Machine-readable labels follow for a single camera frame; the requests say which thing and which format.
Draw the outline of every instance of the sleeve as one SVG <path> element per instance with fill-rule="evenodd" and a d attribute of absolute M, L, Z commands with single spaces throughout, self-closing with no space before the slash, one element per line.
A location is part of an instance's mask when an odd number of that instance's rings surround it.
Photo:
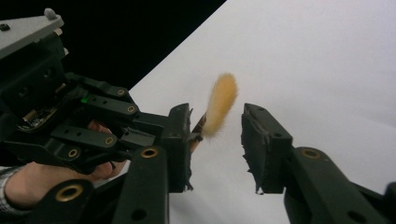
<path fill-rule="evenodd" d="M 8 167 L 0 171 L 0 217 L 19 217 L 25 216 L 30 213 L 30 210 L 19 210 L 12 207 L 6 198 L 5 186 L 8 179 L 17 173 L 21 169 L 21 166 Z"/>

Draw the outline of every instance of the black background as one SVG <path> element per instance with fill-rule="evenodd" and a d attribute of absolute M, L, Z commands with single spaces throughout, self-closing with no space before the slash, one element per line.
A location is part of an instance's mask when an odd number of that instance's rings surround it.
<path fill-rule="evenodd" d="M 0 20 L 52 8 L 64 20 L 65 72 L 131 89 L 224 2 L 9 1 L 0 4 Z"/>

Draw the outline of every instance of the green component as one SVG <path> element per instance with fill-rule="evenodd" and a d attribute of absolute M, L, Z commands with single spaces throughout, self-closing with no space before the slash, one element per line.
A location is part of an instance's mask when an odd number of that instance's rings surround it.
<path fill-rule="evenodd" d="M 87 104 L 87 102 L 88 102 L 88 97 L 82 98 L 82 99 L 81 99 L 81 102 L 82 102 L 83 104 Z"/>

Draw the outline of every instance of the orange fluffy object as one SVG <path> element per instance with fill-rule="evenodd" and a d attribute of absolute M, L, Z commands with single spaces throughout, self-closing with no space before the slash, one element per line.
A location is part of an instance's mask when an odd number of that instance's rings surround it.
<path fill-rule="evenodd" d="M 205 113 L 205 124 L 202 127 L 203 137 L 214 137 L 222 128 L 238 94 L 235 78 L 230 73 L 219 76 L 209 98 Z"/>

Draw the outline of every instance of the gold screw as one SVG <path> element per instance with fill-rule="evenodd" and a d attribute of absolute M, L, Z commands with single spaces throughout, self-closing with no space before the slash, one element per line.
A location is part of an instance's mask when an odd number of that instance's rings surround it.
<path fill-rule="evenodd" d="M 83 187 L 79 184 L 66 186 L 56 193 L 55 199 L 58 202 L 65 203 L 77 198 L 83 191 Z"/>
<path fill-rule="evenodd" d="M 119 91 L 117 92 L 118 95 L 123 95 L 124 93 L 125 93 L 125 90 L 119 90 Z"/>
<path fill-rule="evenodd" d="M 305 148 L 301 151 L 301 153 L 303 153 L 303 155 L 309 159 L 317 160 L 320 158 L 320 154 L 311 148 Z"/>
<path fill-rule="evenodd" d="M 128 112 L 132 113 L 132 112 L 134 112 L 134 107 L 133 106 L 129 106 L 127 110 L 128 110 Z"/>
<path fill-rule="evenodd" d="M 114 139 L 113 139 L 112 137 L 108 137 L 108 138 L 106 139 L 105 143 L 106 143 L 106 145 L 110 145 L 110 144 L 113 143 L 113 141 L 114 141 Z"/>
<path fill-rule="evenodd" d="M 158 150 L 155 149 L 155 148 L 147 148 L 147 149 L 143 150 L 143 151 L 140 153 L 140 155 L 141 155 L 143 158 L 147 158 L 147 159 L 153 158 L 153 157 L 156 157 L 156 156 L 158 155 Z"/>
<path fill-rule="evenodd" d="M 77 154 L 78 154 L 78 150 L 74 148 L 74 149 L 71 149 L 71 150 L 69 151 L 68 156 L 69 156 L 69 157 L 75 157 L 75 156 L 77 156 Z"/>

